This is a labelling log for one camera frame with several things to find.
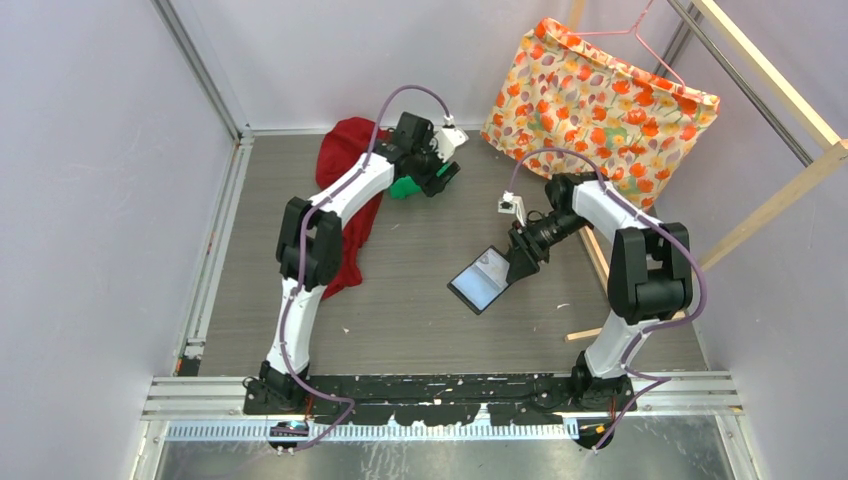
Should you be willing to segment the green plastic bin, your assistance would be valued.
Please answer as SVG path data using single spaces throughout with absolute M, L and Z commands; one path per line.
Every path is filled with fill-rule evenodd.
M 393 199 L 405 199 L 418 193 L 423 193 L 423 188 L 413 182 L 409 176 L 399 178 L 388 189 L 388 194 Z

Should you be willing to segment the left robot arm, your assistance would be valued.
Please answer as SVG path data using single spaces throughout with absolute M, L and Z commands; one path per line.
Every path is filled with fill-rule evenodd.
M 314 321 L 325 292 L 342 272 L 345 229 L 399 179 L 411 180 L 428 197 L 441 193 L 460 170 L 452 157 L 467 140 L 451 117 L 435 127 L 404 112 L 387 132 L 374 128 L 319 193 L 288 201 L 275 251 L 282 277 L 279 320 L 258 379 L 280 412 L 293 414 L 305 405 Z

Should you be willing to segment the black card holder wallet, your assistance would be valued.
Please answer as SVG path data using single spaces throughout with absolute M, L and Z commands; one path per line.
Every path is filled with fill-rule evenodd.
M 508 288 L 509 262 L 489 246 L 447 283 L 447 288 L 475 315 L 481 315 Z

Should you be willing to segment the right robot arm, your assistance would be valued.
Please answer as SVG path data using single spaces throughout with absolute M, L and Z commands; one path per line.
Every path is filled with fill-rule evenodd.
M 621 393 L 631 357 L 650 331 L 687 308 L 694 289 L 685 254 L 687 229 L 642 214 L 612 183 L 590 174 L 556 174 L 545 185 L 551 205 L 537 220 L 516 220 L 508 232 L 508 283 L 539 272 L 556 243 L 584 227 L 612 245 L 606 293 L 611 311 L 571 372 L 571 397 L 596 410 Z

